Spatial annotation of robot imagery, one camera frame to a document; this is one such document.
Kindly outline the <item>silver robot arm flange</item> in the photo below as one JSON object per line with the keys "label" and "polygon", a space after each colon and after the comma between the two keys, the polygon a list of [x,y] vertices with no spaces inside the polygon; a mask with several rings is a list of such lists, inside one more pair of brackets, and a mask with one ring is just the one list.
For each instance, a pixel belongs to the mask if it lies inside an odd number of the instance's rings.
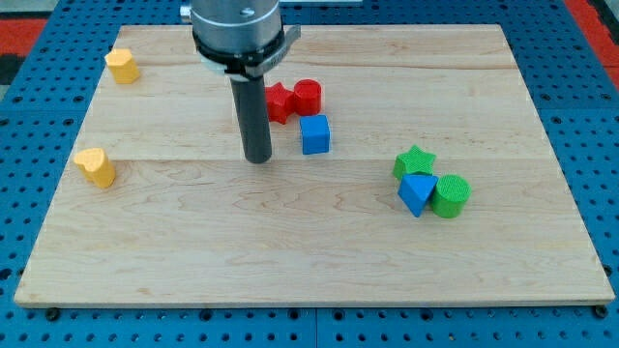
{"label": "silver robot arm flange", "polygon": [[279,0],[191,0],[180,17],[202,63],[239,82],[274,69],[301,37],[299,25],[283,27]]}

